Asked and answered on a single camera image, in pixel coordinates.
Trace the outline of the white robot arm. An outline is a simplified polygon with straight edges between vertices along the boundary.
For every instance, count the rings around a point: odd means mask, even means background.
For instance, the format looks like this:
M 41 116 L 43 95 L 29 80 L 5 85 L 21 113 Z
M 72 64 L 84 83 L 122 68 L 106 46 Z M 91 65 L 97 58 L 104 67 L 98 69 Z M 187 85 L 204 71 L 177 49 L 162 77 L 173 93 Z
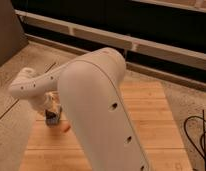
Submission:
M 56 91 L 93 171 L 153 171 L 120 92 L 125 71 L 124 57 L 106 47 L 45 74 L 24 68 L 9 93 L 47 109 Z

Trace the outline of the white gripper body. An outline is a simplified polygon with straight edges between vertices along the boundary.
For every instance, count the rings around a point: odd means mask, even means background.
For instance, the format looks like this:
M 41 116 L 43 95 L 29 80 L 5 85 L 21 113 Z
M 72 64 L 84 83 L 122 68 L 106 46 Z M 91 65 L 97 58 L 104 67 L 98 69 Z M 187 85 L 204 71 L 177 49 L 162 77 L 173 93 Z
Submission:
M 32 97 L 28 102 L 40 115 L 44 115 L 47 111 L 59 115 L 62 110 L 57 91 Z

